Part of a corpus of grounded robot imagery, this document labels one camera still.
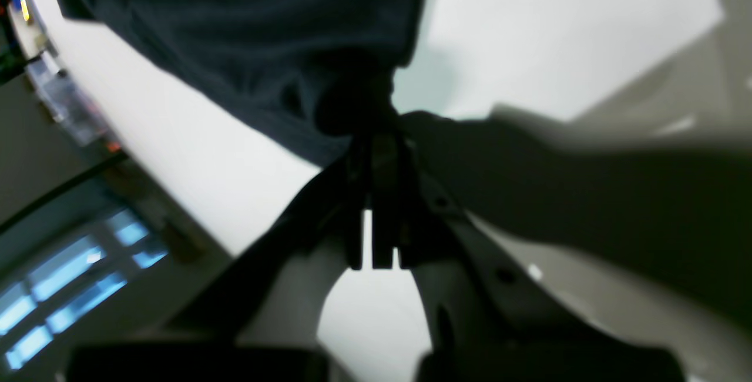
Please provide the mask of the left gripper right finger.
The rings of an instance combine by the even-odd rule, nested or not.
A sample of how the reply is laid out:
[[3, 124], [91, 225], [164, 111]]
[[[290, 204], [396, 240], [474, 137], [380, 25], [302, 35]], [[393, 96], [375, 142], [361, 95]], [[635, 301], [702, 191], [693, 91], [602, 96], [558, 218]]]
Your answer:
[[411, 271], [435, 347], [591, 343], [594, 331], [481, 232], [398, 135], [376, 137], [376, 265]]

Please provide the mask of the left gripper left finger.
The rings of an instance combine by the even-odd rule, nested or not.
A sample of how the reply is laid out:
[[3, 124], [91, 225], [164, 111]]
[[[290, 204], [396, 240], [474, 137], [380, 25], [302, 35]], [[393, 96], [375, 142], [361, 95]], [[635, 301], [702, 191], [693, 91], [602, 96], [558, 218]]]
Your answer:
[[349, 231], [361, 211], [348, 200], [344, 160], [298, 192], [259, 239], [162, 326], [174, 339], [317, 341], [331, 288], [349, 268]]

